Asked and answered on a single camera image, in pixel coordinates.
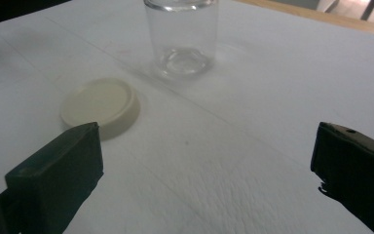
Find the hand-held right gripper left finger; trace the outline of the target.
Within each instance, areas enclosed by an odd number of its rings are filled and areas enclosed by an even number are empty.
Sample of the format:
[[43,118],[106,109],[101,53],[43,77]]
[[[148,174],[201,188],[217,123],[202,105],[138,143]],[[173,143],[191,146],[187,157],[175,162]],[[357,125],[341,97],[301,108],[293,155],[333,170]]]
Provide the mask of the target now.
[[103,176],[98,124],[73,127],[5,175],[21,234],[62,234]]

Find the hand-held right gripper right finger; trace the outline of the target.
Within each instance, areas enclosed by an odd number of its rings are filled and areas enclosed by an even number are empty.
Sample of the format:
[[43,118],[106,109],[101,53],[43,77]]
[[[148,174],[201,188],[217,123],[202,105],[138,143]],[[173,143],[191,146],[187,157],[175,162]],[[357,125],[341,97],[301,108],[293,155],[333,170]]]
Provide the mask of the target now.
[[321,122],[311,161],[318,190],[341,203],[374,232],[374,139]]

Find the cream jar lid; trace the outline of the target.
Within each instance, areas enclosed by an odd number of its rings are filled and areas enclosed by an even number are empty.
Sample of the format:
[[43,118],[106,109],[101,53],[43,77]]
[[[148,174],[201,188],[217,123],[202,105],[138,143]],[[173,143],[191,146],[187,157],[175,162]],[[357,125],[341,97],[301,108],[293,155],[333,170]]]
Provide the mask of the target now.
[[137,120],[140,102],[136,90],[116,78],[93,80],[71,92],[60,107],[69,127],[97,122],[102,140],[117,137]]

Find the clear glass jar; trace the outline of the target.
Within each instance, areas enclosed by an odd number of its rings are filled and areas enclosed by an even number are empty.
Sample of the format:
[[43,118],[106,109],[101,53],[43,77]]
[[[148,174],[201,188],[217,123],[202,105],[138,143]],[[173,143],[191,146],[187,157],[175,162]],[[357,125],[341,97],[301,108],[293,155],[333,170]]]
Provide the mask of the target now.
[[155,71],[196,77],[214,63],[218,0],[143,0]]

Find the wooden table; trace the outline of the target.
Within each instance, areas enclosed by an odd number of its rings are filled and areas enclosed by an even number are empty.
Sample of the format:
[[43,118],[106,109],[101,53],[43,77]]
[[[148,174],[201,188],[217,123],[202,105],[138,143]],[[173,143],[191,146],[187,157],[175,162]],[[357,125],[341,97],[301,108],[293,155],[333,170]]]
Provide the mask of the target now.
[[310,20],[322,21],[342,27],[347,27],[363,32],[374,34],[374,22],[360,19],[351,19],[342,16],[331,15],[328,13],[318,12],[301,7],[291,6],[288,4],[277,3],[271,0],[235,0],[247,5],[253,5],[261,8],[266,8],[293,16],[306,18]]

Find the white table cover sheet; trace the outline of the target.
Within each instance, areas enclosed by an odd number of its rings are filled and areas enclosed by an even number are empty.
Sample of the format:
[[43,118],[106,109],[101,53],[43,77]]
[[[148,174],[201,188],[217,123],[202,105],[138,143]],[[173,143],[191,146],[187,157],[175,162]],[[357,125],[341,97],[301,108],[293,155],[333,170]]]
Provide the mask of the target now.
[[371,234],[319,192],[320,122],[374,138],[374,34],[222,0],[198,78],[150,70],[139,0],[73,0],[0,23],[0,190],[57,137],[66,95],[115,77],[141,112],[65,234]]

